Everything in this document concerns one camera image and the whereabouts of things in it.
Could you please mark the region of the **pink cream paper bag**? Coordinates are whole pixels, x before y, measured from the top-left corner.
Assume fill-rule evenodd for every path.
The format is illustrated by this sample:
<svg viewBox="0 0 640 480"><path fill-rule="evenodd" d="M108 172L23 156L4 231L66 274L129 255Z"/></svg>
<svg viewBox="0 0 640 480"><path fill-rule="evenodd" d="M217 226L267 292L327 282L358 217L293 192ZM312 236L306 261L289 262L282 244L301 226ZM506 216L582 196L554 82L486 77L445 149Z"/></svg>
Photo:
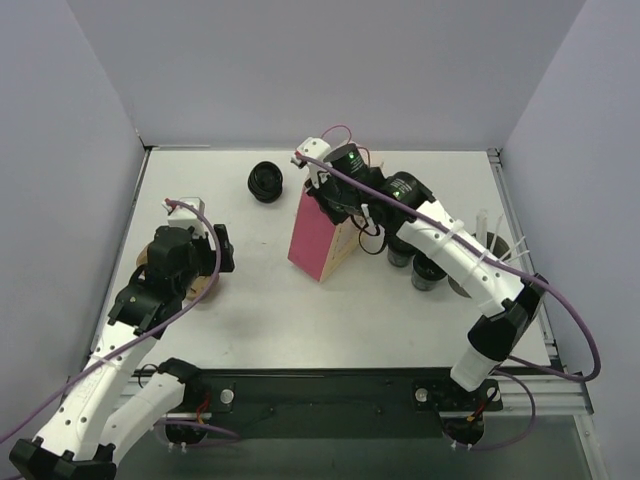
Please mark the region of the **pink cream paper bag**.
<svg viewBox="0 0 640 480"><path fill-rule="evenodd" d="M333 224L307 191L303 185L288 260L317 283L323 283L358 248L361 229L365 228L367 234L374 230L359 217Z"/></svg>

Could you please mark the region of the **black paper coffee cup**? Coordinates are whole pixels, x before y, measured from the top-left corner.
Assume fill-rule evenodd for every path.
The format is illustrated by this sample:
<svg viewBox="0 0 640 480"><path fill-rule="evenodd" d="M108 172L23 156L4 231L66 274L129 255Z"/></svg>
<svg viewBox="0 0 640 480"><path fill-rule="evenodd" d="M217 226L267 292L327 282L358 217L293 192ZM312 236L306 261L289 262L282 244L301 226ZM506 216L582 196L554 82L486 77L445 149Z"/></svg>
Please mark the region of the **black paper coffee cup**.
<svg viewBox="0 0 640 480"><path fill-rule="evenodd" d="M400 239L392 238L387 242L387 260L397 268L408 266L415 256L417 249Z"/></svg>

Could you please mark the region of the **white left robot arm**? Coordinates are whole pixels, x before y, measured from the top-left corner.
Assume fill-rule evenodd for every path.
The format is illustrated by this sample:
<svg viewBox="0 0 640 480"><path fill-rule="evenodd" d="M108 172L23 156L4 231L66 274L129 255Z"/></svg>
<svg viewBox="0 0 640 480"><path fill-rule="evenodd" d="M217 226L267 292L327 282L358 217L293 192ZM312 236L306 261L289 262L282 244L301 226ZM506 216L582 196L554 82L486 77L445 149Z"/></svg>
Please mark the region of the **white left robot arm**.
<svg viewBox="0 0 640 480"><path fill-rule="evenodd" d="M198 304L188 291L200 277L211 289L233 271L225 225L193 221L156 229L147 260L118 292L84 369L56 394L60 405L32 437L19 439L10 462L24 479L113 479L131 447L174 408L203 398L198 367L175 358L122 407L116 405L134 371L165 330Z"/></svg>

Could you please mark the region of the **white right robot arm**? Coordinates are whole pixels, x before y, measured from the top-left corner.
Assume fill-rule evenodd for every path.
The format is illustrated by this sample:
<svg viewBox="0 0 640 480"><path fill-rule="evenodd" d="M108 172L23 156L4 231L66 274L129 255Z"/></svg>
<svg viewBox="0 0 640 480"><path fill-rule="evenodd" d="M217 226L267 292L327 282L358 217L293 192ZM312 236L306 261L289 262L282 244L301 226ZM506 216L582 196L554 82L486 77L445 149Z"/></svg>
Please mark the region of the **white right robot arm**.
<svg viewBox="0 0 640 480"><path fill-rule="evenodd" d="M468 406L535 319L544 294L541 278L508 272L415 176L405 171L384 175L366 163L353 143L333 149L311 138L291 161L308 168L305 192L333 224L361 218L382 228L443 270L476 303L481 316L443 384L450 405Z"/></svg>

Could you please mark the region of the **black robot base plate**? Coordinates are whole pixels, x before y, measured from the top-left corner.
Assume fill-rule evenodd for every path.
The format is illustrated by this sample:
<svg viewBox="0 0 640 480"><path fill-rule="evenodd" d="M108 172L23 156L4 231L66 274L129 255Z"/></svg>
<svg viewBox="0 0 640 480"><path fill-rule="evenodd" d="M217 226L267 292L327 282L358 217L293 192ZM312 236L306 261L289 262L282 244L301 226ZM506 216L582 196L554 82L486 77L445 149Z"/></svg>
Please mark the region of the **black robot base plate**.
<svg viewBox="0 0 640 480"><path fill-rule="evenodd" d="M501 411L497 381L468 392L444 368L205 370L169 416L241 439L425 439L478 436Z"/></svg>

